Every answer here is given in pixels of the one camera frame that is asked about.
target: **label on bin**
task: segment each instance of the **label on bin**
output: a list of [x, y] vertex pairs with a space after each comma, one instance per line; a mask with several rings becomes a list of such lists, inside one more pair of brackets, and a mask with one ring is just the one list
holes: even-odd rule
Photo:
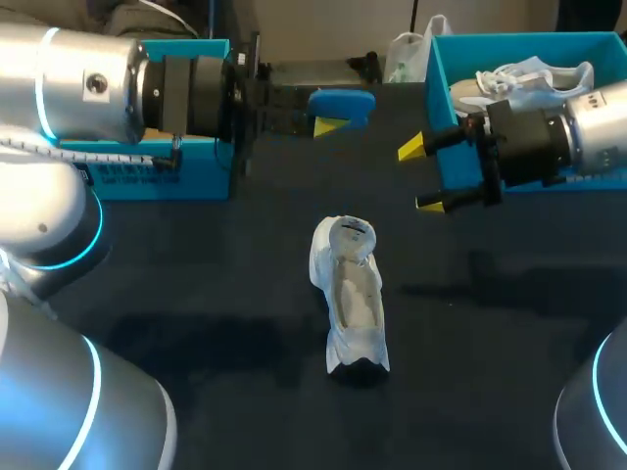
[[98, 181], [114, 184], [178, 184], [180, 175], [172, 171], [157, 171], [143, 164], [97, 164], [93, 167]]

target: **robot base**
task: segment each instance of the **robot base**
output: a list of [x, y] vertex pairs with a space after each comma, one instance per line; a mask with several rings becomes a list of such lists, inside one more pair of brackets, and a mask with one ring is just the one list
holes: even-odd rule
[[0, 468], [169, 470], [175, 446], [157, 381], [0, 293]]
[[627, 468], [626, 350], [624, 323], [561, 392], [553, 435], [564, 470]]

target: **metal cylinder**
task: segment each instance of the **metal cylinder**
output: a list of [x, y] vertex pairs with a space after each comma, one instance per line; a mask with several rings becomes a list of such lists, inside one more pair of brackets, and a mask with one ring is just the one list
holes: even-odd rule
[[0, 121], [48, 138], [143, 137], [147, 56], [133, 39], [23, 24], [0, 24]]
[[573, 139], [571, 160], [581, 174], [627, 165], [627, 82], [569, 99], [564, 105]]
[[627, 468], [627, 322], [561, 392], [554, 442], [564, 470]]
[[168, 470], [175, 441], [154, 379], [0, 293], [0, 468]]

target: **white sneaker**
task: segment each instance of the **white sneaker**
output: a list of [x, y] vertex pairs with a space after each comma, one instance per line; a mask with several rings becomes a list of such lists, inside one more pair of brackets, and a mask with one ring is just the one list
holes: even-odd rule
[[313, 234], [310, 279], [329, 305], [329, 374], [362, 358], [390, 370], [375, 245], [372, 226], [350, 216], [327, 217]]
[[594, 82], [595, 73], [589, 62], [574, 69], [562, 69], [532, 57], [494, 71], [478, 71], [475, 79], [454, 84], [451, 98], [460, 117], [486, 113], [489, 105], [503, 100], [509, 100], [514, 111], [547, 109], [590, 92]]

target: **wall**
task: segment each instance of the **wall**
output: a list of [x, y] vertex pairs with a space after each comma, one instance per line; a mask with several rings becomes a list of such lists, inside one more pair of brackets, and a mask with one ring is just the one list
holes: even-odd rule
[[[416, 30], [446, 15], [458, 32], [520, 31], [528, 28], [526, 1], [419, 0]], [[262, 59], [319, 61], [385, 53], [410, 27], [411, 0], [255, 0]]]
[[[555, 27], [559, 0], [528, 0], [530, 6], [530, 28], [534, 31], [549, 31]], [[616, 25], [616, 30], [627, 29], [627, 2], [623, 0], [623, 9]]]

